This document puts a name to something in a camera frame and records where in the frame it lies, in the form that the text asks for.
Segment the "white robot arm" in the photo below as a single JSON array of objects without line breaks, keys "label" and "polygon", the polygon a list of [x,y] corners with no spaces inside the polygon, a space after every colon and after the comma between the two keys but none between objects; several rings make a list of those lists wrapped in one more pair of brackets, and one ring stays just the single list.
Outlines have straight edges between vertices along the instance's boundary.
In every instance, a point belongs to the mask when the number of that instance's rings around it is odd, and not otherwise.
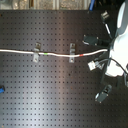
[{"label": "white robot arm", "polygon": [[117,31],[109,58],[105,74],[111,77],[122,76],[128,65],[128,0],[119,9]]}]

